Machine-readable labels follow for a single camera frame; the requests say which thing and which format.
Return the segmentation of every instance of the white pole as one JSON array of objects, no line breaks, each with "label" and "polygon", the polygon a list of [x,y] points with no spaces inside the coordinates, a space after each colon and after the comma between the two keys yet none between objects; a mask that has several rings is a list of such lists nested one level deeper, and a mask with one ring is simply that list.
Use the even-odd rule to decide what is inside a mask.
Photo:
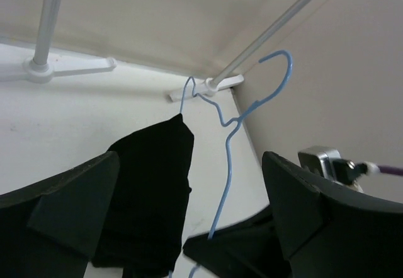
[{"label": "white pole", "polygon": [[295,16],[303,7],[305,7],[311,0],[298,0],[291,7],[287,9],[273,24],[267,28],[253,43],[249,45],[241,54],[237,56],[218,76],[213,78],[210,86],[217,87],[217,85],[226,78],[233,70],[238,68],[249,56],[252,55],[262,44],[265,43],[273,34],[277,32],[286,22]]},{"label": "white pole", "polygon": [[46,69],[48,66],[50,44],[52,43],[60,2],[61,0],[43,0],[37,46],[35,47],[35,55],[33,56],[33,61],[38,69]]}]

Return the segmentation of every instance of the black connector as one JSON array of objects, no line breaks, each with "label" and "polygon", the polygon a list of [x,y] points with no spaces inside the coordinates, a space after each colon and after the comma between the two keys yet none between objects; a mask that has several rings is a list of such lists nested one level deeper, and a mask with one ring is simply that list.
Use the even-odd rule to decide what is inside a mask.
[{"label": "black connector", "polygon": [[351,160],[334,159],[332,166],[335,179],[345,185],[352,185],[356,179],[367,172],[366,164],[355,164]]}]

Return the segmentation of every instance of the black garment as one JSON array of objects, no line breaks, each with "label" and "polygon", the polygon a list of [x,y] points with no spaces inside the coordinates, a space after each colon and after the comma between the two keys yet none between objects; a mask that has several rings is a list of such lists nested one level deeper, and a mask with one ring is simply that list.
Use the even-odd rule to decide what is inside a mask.
[{"label": "black garment", "polygon": [[119,155],[120,172],[95,267],[124,267],[139,277],[165,277],[174,269],[191,191],[193,141],[179,114],[109,148]]}]

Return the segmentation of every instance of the wall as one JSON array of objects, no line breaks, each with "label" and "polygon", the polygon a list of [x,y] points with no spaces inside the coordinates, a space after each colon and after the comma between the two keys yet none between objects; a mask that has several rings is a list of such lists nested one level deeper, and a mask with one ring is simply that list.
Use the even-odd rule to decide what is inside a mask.
[{"label": "wall", "polygon": [[[62,0],[54,46],[186,74],[213,75],[295,1]],[[0,35],[33,42],[42,0],[0,3]],[[283,31],[295,28],[296,22]]]},{"label": "wall", "polygon": [[[298,162],[298,150],[320,144],[355,161],[403,165],[402,1],[328,0],[275,47],[291,51],[295,64],[284,92],[247,120],[259,157],[273,150]],[[241,109],[273,91],[284,72],[283,59],[254,66],[236,90]],[[403,202],[402,179],[361,184]]]},{"label": "wall", "polygon": [[[20,62],[31,53],[0,45],[0,65]],[[58,59],[54,54],[50,58]],[[55,78],[48,84],[0,83],[0,194],[68,170],[131,132],[170,119],[178,114],[179,103],[168,102],[166,92],[181,88],[185,81],[119,63],[113,72]],[[226,117],[238,115],[229,90],[214,100]],[[195,135],[185,240],[210,228],[226,181],[224,142],[230,130],[222,128],[215,109],[199,99],[185,103],[184,121]],[[268,203],[261,169],[243,128],[232,140],[232,157],[232,188],[219,226],[249,217]],[[180,257],[174,277],[187,277],[191,266]],[[210,277],[200,271],[198,277]],[[91,266],[85,275],[121,276],[120,270]]]}]

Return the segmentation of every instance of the wire hanger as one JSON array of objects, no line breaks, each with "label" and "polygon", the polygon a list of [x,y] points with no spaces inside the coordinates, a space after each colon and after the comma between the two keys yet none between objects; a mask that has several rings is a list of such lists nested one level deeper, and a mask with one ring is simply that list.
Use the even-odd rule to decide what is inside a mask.
[{"label": "wire hanger", "polygon": [[[291,76],[291,73],[292,73],[292,68],[293,68],[293,61],[292,61],[292,56],[289,53],[289,51],[287,51],[287,50],[276,51],[276,52],[274,52],[272,54],[269,54],[269,55],[261,58],[259,60],[259,63],[261,64],[262,62],[265,62],[265,61],[267,61],[269,59],[272,59],[272,58],[274,58],[276,56],[279,56],[279,55],[284,55],[287,58],[287,62],[288,62],[287,71],[286,71],[285,76],[283,78],[283,81],[280,83],[279,87],[277,89],[275,89],[275,91],[272,94],[270,94],[269,96],[267,96],[266,98],[263,98],[262,100],[256,100],[239,117],[232,117],[227,122],[224,121],[222,111],[221,111],[221,108],[218,105],[218,103],[215,103],[214,101],[209,100],[208,98],[204,97],[203,95],[201,95],[199,93],[195,93],[196,82],[195,82],[195,79],[192,76],[189,77],[188,80],[186,81],[186,83],[184,84],[181,107],[180,107],[180,110],[179,110],[180,113],[182,113],[182,111],[183,111],[184,94],[185,94],[185,91],[186,91],[186,87],[187,87],[188,83],[190,81],[192,81],[193,82],[193,90],[192,90],[193,97],[199,96],[205,102],[215,106],[215,108],[217,109],[217,112],[219,114],[220,123],[221,123],[222,127],[228,127],[233,122],[237,123],[235,128],[231,131],[231,133],[227,136],[227,139],[225,140],[225,149],[227,151],[227,166],[228,166],[227,183],[225,184],[224,192],[223,192],[223,194],[221,196],[220,204],[219,204],[219,207],[217,209],[217,212],[215,213],[215,217],[214,217],[214,220],[213,220],[213,223],[212,223],[212,227],[210,228],[210,232],[208,233],[207,239],[212,239],[213,238],[214,232],[215,232],[215,230],[217,228],[217,224],[218,224],[219,219],[220,219],[222,209],[223,209],[224,204],[225,204],[225,200],[227,198],[227,195],[228,195],[228,192],[229,192],[229,189],[230,189],[230,186],[231,186],[231,180],[232,180],[232,156],[231,156],[230,141],[231,141],[232,137],[241,128],[241,125],[242,125],[244,119],[249,114],[251,114],[253,111],[255,111],[257,108],[259,108],[261,105],[264,105],[265,103],[267,103],[268,101],[270,101],[271,99],[276,97],[284,89],[285,85],[288,83],[288,80],[290,79],[290,76]],[[198,268],[199,268],[199,265],[196,264],[192,268],[191,272],[189,273],[189,278],[193,277],[193,275],[198,270]],[[169,278],[172,278],[172,272],[169,272]]]}]

